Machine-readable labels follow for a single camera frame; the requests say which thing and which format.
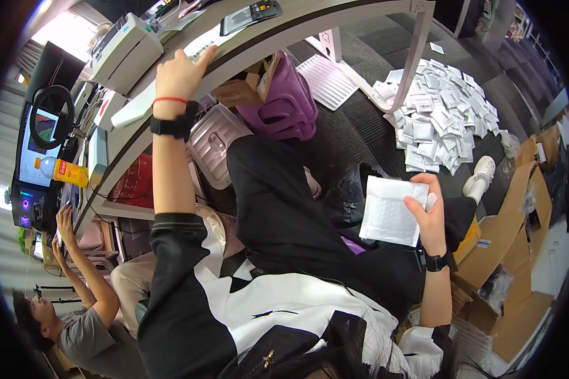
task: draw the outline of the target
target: white crocs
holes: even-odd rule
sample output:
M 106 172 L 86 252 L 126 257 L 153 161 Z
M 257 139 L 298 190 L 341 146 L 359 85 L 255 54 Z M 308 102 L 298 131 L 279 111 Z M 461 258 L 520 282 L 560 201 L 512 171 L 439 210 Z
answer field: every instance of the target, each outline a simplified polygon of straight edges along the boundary
M 478 204 L 482 195 L 489 188 L 493 175 L 495 175 L 495 161 L 493 158 L 488 155 L 480 157 L 474 168 L 474 175 L 468 178 L 463 185 L 463 195 L 471 197 Z
M 310 191 L 312 192 L 312 198 L 316 200 L 320 196 L 320 192 L 322 189 L 320 184 L 313 178 L 312 174 L 310 173 L 310 169 L 307 167 L 303 167 L 304 171 L 306 172 L 306 180 L 308 181 L 308 186 L 310 186 Z

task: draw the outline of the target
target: gray t-shirt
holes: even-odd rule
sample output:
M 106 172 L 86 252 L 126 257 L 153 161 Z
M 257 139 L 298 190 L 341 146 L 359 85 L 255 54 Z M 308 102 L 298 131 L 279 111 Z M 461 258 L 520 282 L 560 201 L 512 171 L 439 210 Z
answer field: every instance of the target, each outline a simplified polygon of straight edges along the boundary
M 114 321 L 108 330 L 94 308 L 66 314 L 57 346 L 78 367 L 111 379 L 147 378 L 137 341 Z

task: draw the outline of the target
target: purple stool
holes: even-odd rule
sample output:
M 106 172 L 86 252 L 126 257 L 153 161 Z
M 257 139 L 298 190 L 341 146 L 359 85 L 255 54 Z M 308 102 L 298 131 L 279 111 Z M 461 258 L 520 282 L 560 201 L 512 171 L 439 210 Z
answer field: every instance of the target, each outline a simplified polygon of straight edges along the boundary
M 356 243 L 354 243 L 354 241 L 350 241 L 349 239 L 347 239 L 346 237 L 343 237 L 343 236 L 340 236 L 340 237 L 343 240 L 343 243 L 345 243 L 346 246 L 348 246 L 350 248 L 350 250 L 352 250 L 352 253 L 354 253 L 355 255 L 358 255 L 358 254 L 362 253 L 363 251 L 365 251 L 362 247 L 360 247 Z
M 309 140 L 316 133 L 319 111 L 308 83 L 300 75 L 289 57 L 278 52 L 280 62 L 264 104 L 238 105 L 236 109 L 258 134 L 276 140 L 298 138 Z M 266 124 L 272 118 L 279 121 Z

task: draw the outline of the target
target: black and white hoodie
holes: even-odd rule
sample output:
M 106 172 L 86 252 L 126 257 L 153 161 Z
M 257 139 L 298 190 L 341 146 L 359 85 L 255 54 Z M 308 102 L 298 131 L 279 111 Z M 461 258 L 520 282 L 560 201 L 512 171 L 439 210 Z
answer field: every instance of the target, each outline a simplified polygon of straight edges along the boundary
M 199 216 L 156 215 L 150 243 L 156 270 L 138 331 L 150 378 L 250 377 L 270 351 L 278 364 L 327 345 L 334 324 L 364 342 L 362 362 L 378 378 L 386 368 L 432 377 L 447 345 L 435 341 L 450 345 L 448 328 L 414 327 L 397 346 L 390 337 L 398 321 L 386 309 L 310 275 L 219 278 L 221 246 Z

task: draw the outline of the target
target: plastic bottle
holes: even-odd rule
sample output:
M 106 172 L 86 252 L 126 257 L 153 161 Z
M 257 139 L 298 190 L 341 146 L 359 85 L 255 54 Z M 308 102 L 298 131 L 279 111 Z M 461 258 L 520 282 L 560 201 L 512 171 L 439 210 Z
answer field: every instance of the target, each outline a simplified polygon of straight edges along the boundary
M 36 158 L 34 168 L 40 170 L 49 179 L 71 183 L 79 187 L 86 187 L 89 183 L 89 174 L 86 168 L 53 156 L 47 156 L 44 159 Z

